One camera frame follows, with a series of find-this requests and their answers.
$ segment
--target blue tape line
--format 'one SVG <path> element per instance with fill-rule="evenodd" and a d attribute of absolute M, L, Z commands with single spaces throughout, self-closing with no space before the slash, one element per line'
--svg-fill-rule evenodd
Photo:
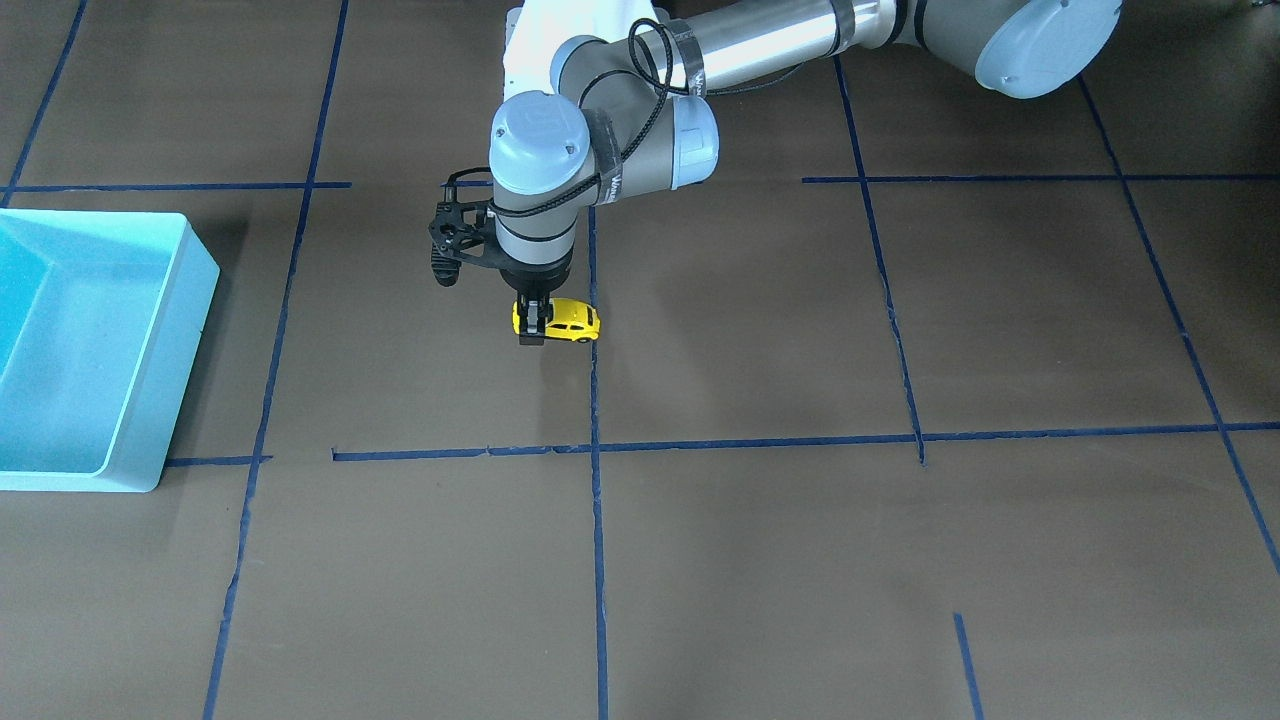
<path fill-rule="evenodd" d="M 530 455 L 585 455 L 589 445 L 530 445 L 513 447 L 454 447 L 445 450 L 390 450 L 380 452 L 330 451 L 334 462 L 383 462 L 394 460 L 445 460 L 451 457 L 517 457 Z"/>
<path fill-rule="evenodd" d="M 1277 423 L 1228 423 L 1226 429 L 1233 433 L 1239 432 L 1254 432 L 1254 430 L 1280 430 L 1280 421 Z"/>
<path fill-rule="evenodd" d="M 1174 291 L 1169 286 L 1169 281 L 1165 277 L 1165 270 L 1160 264 L 1160 258 L 1156 254 L 1156 247 L 1151 242 L 1151 236 L 1147 232 L 1147 224 L 1142 220 L 1142 213 L 1138 211 L 1138 202 L 1133 197 L 1133 191 L 1129 188 L 1129 182 L 1124 179 L 1124 170 L 1120 167 L 1120 158 L 1116 155 L 1115 146 L 1111 143 L 1111 137 L 1107 135 L 1107 128 L 1102 123 L 1102 113 L 1098 111 L 1097 102 L 1093 101 L 1093 95 L 1089 92 L 1089 86 L 1084 82 L 1084 76 L 1079 77 L 1080 91 L 1084 94 L 1084 101 L 1089 105 L 1089 113 L 1093 114 L 1093 122 L 1098 127 L 1098 133 L 1102 136 L 1102 143 L 1106 147 L 1107 156 L 1111 158 L 1111 165 L 1115 168 L 1116 176 L 1120 178 L 1120 187 L 1124 190 L 1125 202 L 1129 204 L 1129 213 L 1133 215 L 1134 225 L 1138 228 L 1138 236 L 1142 238 L 1142 246 L 1147 251 L 1147 259 L 1151 261 L 1151 269 L 1156 273 L 1156 281 L 1160 283 L 1160 292 L 1165 296 L 1165 304 L 1169 305 L 1169 313 L 1174 318 L 1174 324 L 1178 327 L 1178 334 L 1183 338 L 1183 347 L 1187 348 L 1187 357 L 1192 363 L 1192 368 L 1196 370 L 1196 379 L 1199 382 L 1201 391 L 1204 393 L 1204 401 L 1208 404 L 1210 413 L 1213 415 L 1213 423 L 1217 428 L 1219 436 L 1222 438 L 1222 446 L 1226 448 L 1226 455 L 1231 460 L 1231 468 L 1235 470 L 1235 477 L 1240 483 L 1240 489 L 1244 492 L 1244 498 L 1249 505 L 1249 512 L 1253 514 L 1253 521 L 1258 527 L 1258 533 L 1262 536 L 1262 544 L 1266 546 L 1267 555 L 1271 557 L 1271 565 L 1275 568 L 1276 574 L 1280 574 L 1280 551 L 1276 550 L 1275 538 L 1271 536 L 1271 529 L 1267 527 L 1267 520 L 1262 515 L 1262 509 L 1258 506 L 1258 500 L 1253 495 L 1253 486 L 1249 483 L 1248 475 L 1244 473 L 1244 466 L 1240 464 L 1240 457 L 1235 452 L 1235 443 L 1231 442 L 1231 433 L 1226 423 L 1222 421 L 1222 413 L 1219 410 L 1217 400 L 1213 398 L 1213 391 L 1208 386 L 1208 378 L 1204 375 L 1204 368 L 1199 361 L 1199 355 L 1196 352 L 1196 345 L 1192 342 L 1192 336 L 1187 331 L 1187 323 L 1183 322 L 1183 314 L 1178 310 L 1178 302 L 1174 300 Z"/>
<path fill-rule="evenodd" d="M 1073 437 L 1170 436 L 1215 433 L 1217 425 L 1139 425 L 1132 428 L 1046 428 L 1032 430 L 978 430 L 961 433 L 925 433 L 928 442 L 974 442 L 984 439 L 1044 439 Z"/>
<path fill-rule="evenodd" d="M 596 220 L 595 206 L 586 211 L 588 293 L 591 305 L 599 301 L 596 275 Z M 591 343 L 591 518 L 595 553 L 595 694 L 596 716 L 609 720 L 609 643 L 608 607 L 604 594 L 604 507 L 600 500 L 600 372 L 599 343 Z"/>
<path fill-rule="evenodd" d="M 915 434 L 883 436 L 832 436 L 801 438 L 750 438 L 750 439 L 686 439 L 658 442 L 611 442 L 600 446 L 603 452 L 654 452 L 662 450 L 746 450 L 759 447 L 826 447 L 846 445 L 900 445 L 914 443 Z"/>
<path fill-rule="evenodd" d="M 970 183 L 970 182 L 1116 182 L 1115 176 L 808 176 L 804 184 L 852 184 L 863 181 L 878 184 L 893 183 Z"/>
<path fill-rule="evenodd" d="M 1229 432 L 1280 430 L 1280 421 L 1228 423 Z M 996 439 L 1065 439 L 1080 437 L 1175 436 L 1216 433 L 1217 425 L 1134 425 L 1120 428 L 1034 428 L 1028 430 L 969 430 L 923 433 L 924 442 L 982 442 Z M 792 438 L 745 439 L 673 439 L 653 442 L 602 442 L 600 452 L 659 452 L 666 450 L 748 450 L 762 447 L 832 447 L 851 445 L 908 445 L 915 434 L 814 436 Z M 334 462 L 370 462 L 394 460 L 438 460 L 448 457 L 502 457 L 516 455 L 585 455 L 590 445 L 547 445 L 513 447 L 458 447 L 445 450 L 390 450 L 380 452 L 333 451 Z"/>
<path fill-rule="evenodd" d="M 865 179 L 869 183 L 968 183 L 968 182 L 1119 182 L 1121 177 L 1093 174 L 1034 174 L 1034 176 L 805 176 L 804 184 L 854 184 Z M 1130 182 L 1274 182 L 1280 174 L 1166 174 L 1166 176 L 1124 176 Z"/>
<path fill-rule="evenodd" d="M 973 719 L 986 720 L 982 711 L 982 693 L 978 691 L 978 674 L 973 670 L 973 653 L 969 652 L 969 633 L 964 629 L 964 616 L 954 615 L 956 624 L 956 642 L 960 643 L 960 660 L 964 661 L 964 678 L 969 683 L 969 703 L 973 705 Z"/>
<path fill-rule="evenodd" d="M 342 53 L 342 38 L 347 27 L 347 6 L 349 0 L 342 0 L 338 12 L 338 29 L 334 33 L 333 53 L 329 56 L 329 76 L 325 79 L 324 99 L 320 101 L 320 118 L 316 122 L 315 143 L 311 147 L 311 164 L 307 169 L 307 187 L 302 191 L 302 206 L 298 210 L 298 228 L 293 236 L 293 250 L 289 256 L 289 272 L 284 281 L 284 297 L 280 300 L 280 315 L 275 327 L 275 345 L 271 348 L 271 364 L 266 374 L 266 389 L 262 393 L 262 416 L 257 436 L 253 439 L 253 457 L 248 466 L 248 479 L 244 486 L 244 505 L 241 509 L 239 541 L 236 548 L 236 570 L 227 585 L 227 598 L 223 601 L 223 619 L 218 626 L 218 646 L 214 651 L 214 664 L 209 674 L 209 689 L 205 693 L 204 720 L 212 720 L 218 705 L 218 688 L 221 683 L 223 664 L 227 659 L 227 642 L 230 637 L 232 616 L 236 611 L 236 596 L 239 591 L 241 570 L 244 565 L 244 547 L 248 542 L 248 528 L 252 519 L 250 506 L 257 493 L 259 470 L 262 466 L 266 446 L 266 428 L 271 419 L 271 402 L 275 396 L 275 380 L 280 370 L 280 355 L 284 350 L 284 333 L 289 322 L 289 297 L 293 292 L 293 278 L 298 270 L 298 256 L 302 250 L 302 237 L 307 228 L 307 215 L 311 211 L 311 195 L 315 188 L 316 168 L 320 164 L 320 150 L 324 146 L 324 128 L 329 115 L 329 102 L 333 99 L 333 86 L 338 74 L 338 58 Z"/>
<path fill-rule="evenodd" d="M 36 110 L 36 118 L 31 122 L 31 129 L 27 131 L 27 140 L 22 143 L 22 152 L 18 154 L 18 163 L 13 167 L 13 174 L 9 176 L 9 184 L 4 190 L 4 197 L 0 197 L 0 208 L 8 208 L 9 201 L 13 200 L 13 191 L 18 186 L 18 179 L 22 178 L 22 170 L 27 167 L 31 147 L 36 143 L 36 133 L 40 132 L 40 124 L 45 122 L 45 113 L 49 111 L 49 102 L 52 101 L 54 91 L 58 90 L 58 81 L 63 78 L 63 69 L 67 67 L 67 59 L 72 54 L 72 46 L 76 45 L 76 36 L 79 35 L 81 20 L 84 19 L 84 8 L 87 6 L 88 0 L 81 0 L 76 8 L 76 19 L 72 20 L 72 27 L 67 31 L 67 42 L 63 45 L 63 54 L 58 58 L 54 74 L 49 77 L 49 86 L 45 87 L 45 96 L 40 100 L 40 109 Z"/>
<path fill-rule="evenodd" d="M 863 206 L 867 210 L 867 225 L 872 234 L 872 249 L 876 251 L 876 269 L 879 270 L 881 284 L 884 287 L 884 310 L 888 313 L 888 325 L 897 345 L 897 363 L 902 372 L 902 391 L 906 393 L 906 409 L 911 418 L 911 432 L 915 433 L 915 452 L 920 465 L 928 461 L 924 454 L 924 437 L 920 429 L 920 413 L 915 406 L 915 391 L 911 388 L 911 372 L 906 365 L 906 347 L 902 345 L 902 331 L 897 324 L 897 309 L 893 306 L 893 291 L 888 282 L 888 266 L 884 264 L 884 250 L 879 240 L 879 224 L 876 222 L 876 205 L 872 202 L 872 188 L 867 183 L 867 167 L 863 164 L 863 149 L 858 142 L 858 124 L 854 122 L 854 106 L 849 100 L 849 85 L 845 82 L 845 67 L 840 58 L 832 58 L 836 64 L 836 81 L 840 83 L 840 100 L 845 106 L 845 122 L 849 124 L 849 140 L 854 146 L 854 164 L 858 167 L 859 186 L 863 191 Z"/>
<path fill-rule="evenodd" d="M 351 182 L 316 182 L 310 187 L 316 190 L 349 190 Z M 193 182 L 193 183 L 143 183 L 143 184 L 27 184 L 13 188 L 15 193 L 27 192 L 189 192 L 225 190 L 306 190 L 306 182 Z"/>
<path fill-rule="evenodd" d="M 251 455 L 233 455 L 229 457 L 170 457 L 164 461 L 165 468 L 197 468 L 201 465 L 242 466 L 253 461 Z"/>
<path fill-rule="evenodd" d="M 1138 182 L 1187 182 L 1187 181 L 1215 181 L 1215 182 L 1275 182 L 1280 181 L 1280 173 L 1187 173 L 1187 174 L 1156 174 L 1156 176 L 1124 176 L 1126 181 Z"/>

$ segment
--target light blue bin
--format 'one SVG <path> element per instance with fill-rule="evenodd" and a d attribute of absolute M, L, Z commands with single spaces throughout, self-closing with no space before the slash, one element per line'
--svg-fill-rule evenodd
<path fill-rule="evenodd" d="M 0 489 L 155 488 L 216 282 L 178 214 L 0 210 Z"/>

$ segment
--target black cable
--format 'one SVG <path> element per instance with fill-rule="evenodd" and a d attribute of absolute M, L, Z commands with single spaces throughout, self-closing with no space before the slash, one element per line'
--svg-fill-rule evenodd
<path fill-rule="evenodd" d="M 613 76 L 635 76 L 635 73 L 631 72 L 631 70 L 623 70 L 623 69 L 618 68 L 618 69 L 608 70 L 608 72 L 604 72 L 604 73 L 600 73 L 600 74 L 595 76 L 594 78 L 591 78 L 591 82 L 586 83 L 586 87 L 582 88 L 582 95 L 579 95 L 579 97 L 577 97 L 577 106 L 581 108 L 582 104 L 586 102 L 586 95 L 589 92 L 591 92 L 593 88 L 595 88 L 596 83 L 599 83 L 600 81 L 603 81 L 605 78 L 611 78 Z"/>
<path fill-rule="evenodd" d="M 658 102 L 653 106 L 653 113 L 649 113 L 649 119 L 645 122 L 644 127 L 640 128 L 640 132 L 637 132 L 636 136 L 631 140 L 627 147 L 622 151 L 623 163 L 626 163 L 627 159 L 630 159 L 631 155 L 635 154 L 636 149 L 640 147 L 640 143 L 644 142 L 644 138 L 648 137 L 649 131 L 652 131 L 653 126 L 658 123 L 658 117 L 662 115 L 663 108 L 667 106 L 667 95 L 671 91 L 671 76 L 675 72 L 675 68 L 672 67 L 672 63 L 675 60 L 675 49 L 671 44 L 671 40 L 666 35 L 668 31 L 666 26 L 650 20 L 649 18 L 640 18 L 636 22 L 631 23 L 631 29 L 627 32 L 627 46 L 631 50 L 632 63 L 639 63 L 639 59 L 635 55 L 635 41 L 636 41 L 636 31 L 639 31 L 641 27 L 652 27 L 655 31 L 658 31 L 658 37 L 662 38 L 662 46 L 667 56 L 667 78 L 666 82 L 659 87 Z M 493 209 L 495 214 L 502 215 L 504 218 L 531 218 L 534 215 L 540 215 L 541 213 L 548 213 L 550 210 L 559 208 L 561 205 L 564 205 L 570 200 L 573 200 L 579 195 L 582 195 L 584 192 L 586 192 L 588 190 L 599 183 L 600 183 L 600 173 L 595 173 L 591 177 L 586 178 L 585 181 L 575 184 L 573 187 L 548 200 L 547 202 L 543 202 L 541 205 L 536 205 L 534 208 L 529 208 L 526 210 L 511 210 L 493 201 L 489 202 L 489 206 Z"/>
<path fill-rule="evenodd" d="M 492 208 L 495 214 L 502 215 L 503 218 L 532 218 L 534 215 L 540 215 L 543 213 L 548 213 L 550 210 L 559 208 L 561 205 L 568 202 L 570 200 L 573 200 L 579 195 L 582 195 L 584 192 L 590 190 L 591 186 L 599 183 L 600 183 L 600 173 L 595 173 L 594 176 L 586 178 L 585 181 L 566 190 L 561 195 L 557 195 L 556 197 L 548 200 L 547 202 L 543 202 L 541 205 L 538 205 L 535 208 L 529 208 L 527 210 L 509 210 L 507 208 L 498 205 L 492 200 L 489 201 L 489 208 Z"/>
<path fill-rule="evenodd" d="M 707 95 L 719 97 L 719 96 L 724 96 L 724 95 L 741 95 L 744 92 L 755 92 L 756 90 L 767 90 L 769 87 L 773 87 L 774 85 L 782 83 L 783 81 L 786 81 L 791 76 L 799 73 L 800 68 L 803 68 L 804 65 L 805 65 L 804 63 L 800 63 L 799 65 L 792 65 L 787 72 L 782 73 L 781 76 L 778 76 L 778 77 L 776 77 L 776 78 L 773 78 L 773 79 L 771 79 L 768 82 L 762 82 L 759 85 L 726 87 L 723 90 L 713 90 L 713 91 L 708 92 Z"/>
<path fill-rule="evenodd" d="M 480 173 L 492 173 L 492 172 L 493 170 L 489 169 L 489 165 L 480 165 L 480 167 L 476 167 L 476 168 L 467 168 L 465 170 L 458 170 L 458 172 L 453 173 L 452 176 L 449 176 L 449 179 L 444 181 L 444 184 L 452 186 L 452 187 L 457 187 L 458 181 L 462 179 L 462 178 L 465 178 L 465 177 L 467 177 L 467 176 L 477 176 Z"/>
<path fill-rule="evenodd" d="M 653 76 L 650 76 L 648 70 L 644 69 L 644 67 L 640 64 L 640 56 L 636 54 L 636 46 L 637 46 L 636 41 L 639 40 L 639 31 L 643 27 L 652 28 L 654 32 L 658 33 L 658 40 L 662 41 L 663 56 L 666 60 L 666 73 L 660 82 Z M 644 50 L 645 55 L 649 58 L 649 67 L 652 68 L 654 65 L 654 61 L 653 61 L 653 54 L 649 51 L 648 44 L 640 42 L 639 46 L 641 50 Z M 582 90 L 582 95 L 579 97 L 579 106 L 581 108 L 582 104 L 586 101 L 586 95 L 591 91 L 591 88 L 596 86 L 596 83 L 617 74 L 634 74 L 658 92 L 658 102 L 654 104 L 653 111 L 649 113 L 649 119 L 645 120 L 644 126 L 640 128 L 640 132 L 637 132 L 636 136 L 631 138 L 631 142 L 627 143 L 626 149 L 622 150 L 623 163 L 631 159 L 631 155 L 635 154 L 635 151 L 640 147 L 640 143 L 644 142 L 645 138 L 649 136 L 649 132 L 653 131 L 653 127 L 658 123 L 658 118 L 662 115 L 663 109 L 667 106 L 668 97 L 671 95 L 689 95 L 687 87 L 677 88 L 672 87 L 671 85 L 675 76 L 675 46 L 671 37 L 671 28 L 649 18 L 637 19 L 636 22 L 631 23 L 631 29 L 627 31 L 627 53 L 631 55 L 631 64 L 635 67 L 635 72 L 625 69 L 613 69 L 605 73 L 600 73 L 599 76 L 591 78 L 591 82 L 586 85 L 586 87 Z M 740 95 L 744 92 L 754 92 L 756 90 L 773 87 L 786 81 L 791 76 L 796 74 L 797 72 L 800 72 L 800 68 L 803 67 L 804 63 L 800 63 L 799 65 L 790 68 L 781 76 L 768 82 L 746 87 L 740 86 L 724 90 L 713 90 L 708 92 L 708 95 L 710 96 Z M 449 181 L 445 184 L 453 187 L 454 183 L 458 181 L 458 178 L 479 172 L 489 172 L 489 168 L 470 168 L 466 170 L 460 170 L 449 176 Z M 584 192 L 586 192 L 588 190 L 599 183 L 600 183 L 600 173 L 595 173 L 591 177 L 584 179 L 582 182 L 575 184 L 573 187 L 566 190 L 561 195 L 557 195 L 556 197 L 534 208 L 529 208 L 526 210 L 511 210 L 507 208 L 502 208 L 500 205 L 493 201 L 490 201 L 489 205 L 495 214 L 502 215 L 504 218 L 531 218 L 534 215 L 548 213 L 550 210 L 554 210 L 564 205 L 566 202 L 576 199 L 577 196 L 582 195 Z"/>
<path fill-rule="evenodd" d="M 667 77 L 666 79 L 663 79 L 662 86 L 658 87 L 658 102 L 653 106 L 653 113 L 649 113 L 649 119 L 645 122 L 644 127 L 640 128 L 640 132 L 637 132 L 636 136 L 631 140 L 627 147 L 622 151 L 623 163 L 626 163 L 631 158 L 631 155 L 635 154 L 636 149 L 640 147 L 640 143 L 644 142 L 644 138 L 648 137 L 649 131 L 652 131 L 653 126 L 657 124 L 658 117 L 662 115 L 662 109 L 667 106 L 667 96 L 671 94 L 672 76 L 676 72 L 675 68 L 676 50 L 671 42 L 671 38 L 667 37 L 667 33 L 671 31 L 667 29 L 667 26 L 650 20 L 649 18 L 637 19 L 636 22 L 631 23 L 631 29 L 627 31 L 627 50 L 630 50 L 631 53 L 631 63 L 636 65 L 637 70 L 640 69 L 639 64 L 640 61 L 636 58 L 635 41 L 637 40 L 636 31 L 639 31 L 641 27 L 650 27 L 658 32 L 658 37 L 662 40 L 662 50 L 667 59 Z"/>

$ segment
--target blue joint cap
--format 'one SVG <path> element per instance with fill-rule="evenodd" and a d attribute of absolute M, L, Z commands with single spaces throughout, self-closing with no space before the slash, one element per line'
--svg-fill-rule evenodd
<path fill-rule="evenodd" d="M 1102 50 L 1121 0 L 1030 0 L 996 31 L 974 68 L 989 90 L 1025 100 L 1057 90 Z"/>
<path fill-rule="evenodd" d="M 590 152 L 586 118 L 563 95 L 521 92 L 493 117 L 489 167 L 494 182 L 512 192 L 541 195 L 561 187 Z"/>
<path fill-rule="evenodd" d="M 719 128 L 707 100 L 676 97 L 675 120 L 671 190 L 712 177 L 719 160 Z"/>
<path fill-rule="evenodd" d="M 552 90 L 559 92 L 559 78 L 564 74 L 564 65 L 568 64 L 570 56 L 581 46 L 588 42 L 604 42 L 594 35 L 576 35 L 564 41 L 563 45 L 556 50 L 556 55 L 552 58 Z"/>

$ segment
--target yellow toy car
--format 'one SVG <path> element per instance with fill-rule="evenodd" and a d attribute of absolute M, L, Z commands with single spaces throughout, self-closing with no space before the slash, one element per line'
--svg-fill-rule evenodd
<path fill-rule="evenodd" d="M 511 327 L 520 334 L 520 304 L 511 306 Z M 600 314 L 581 300 L 552 299 L 552 318 L 547 320 L 547 337 L 572 342 L 600 340 Z"/>

